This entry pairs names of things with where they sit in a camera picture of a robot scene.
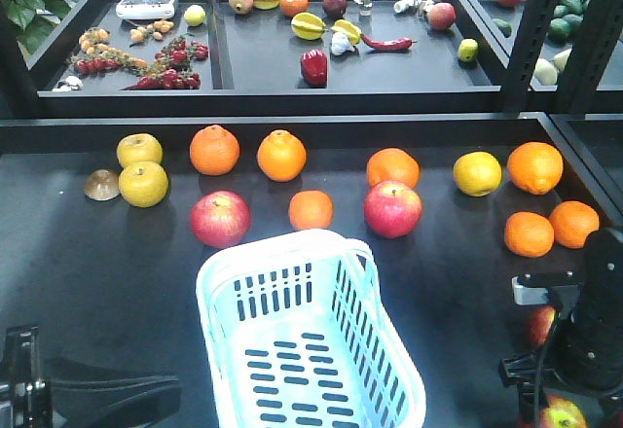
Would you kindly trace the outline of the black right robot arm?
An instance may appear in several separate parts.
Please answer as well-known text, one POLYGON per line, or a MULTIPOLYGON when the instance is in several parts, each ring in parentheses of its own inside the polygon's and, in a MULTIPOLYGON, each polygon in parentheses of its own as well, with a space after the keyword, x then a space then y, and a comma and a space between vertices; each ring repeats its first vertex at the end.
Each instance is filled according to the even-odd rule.
MULTIPOLYGON (((588 237, 589 274, 522 274, 518 304, 550 303, 538 348, 503 359, 520 424, 546 427, 565 402, 546 387, 622 409, 622 233, 588 237)), ((369 246, 327 230, 223 250, 196 296, 222 427, 420 427, 431 395, 382 303, 369 246)))

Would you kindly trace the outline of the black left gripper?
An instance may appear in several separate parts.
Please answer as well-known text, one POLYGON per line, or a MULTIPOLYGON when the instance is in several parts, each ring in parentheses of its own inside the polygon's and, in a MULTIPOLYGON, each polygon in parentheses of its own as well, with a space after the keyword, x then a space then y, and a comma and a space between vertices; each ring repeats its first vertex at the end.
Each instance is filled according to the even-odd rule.
POLYGON ((179 411, 181 385, 171 374, 121 371, 56 357, 46 361, 51 391, 39 349, 37 326, 6 331, 2 427, 150 427, 179 411))

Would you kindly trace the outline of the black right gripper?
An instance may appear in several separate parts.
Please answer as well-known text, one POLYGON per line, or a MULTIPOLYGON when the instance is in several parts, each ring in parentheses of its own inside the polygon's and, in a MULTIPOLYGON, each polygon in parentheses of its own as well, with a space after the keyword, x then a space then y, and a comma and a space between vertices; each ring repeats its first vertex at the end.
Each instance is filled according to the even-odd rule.
POLYGON ((536 349, 498 363, 498 373, 504 387, 515 387, 518 396, 520 423, 544 427, 542 410, 549 407, 548 390, 564 389, 557 370, 558 359, 553 351, 536 349))

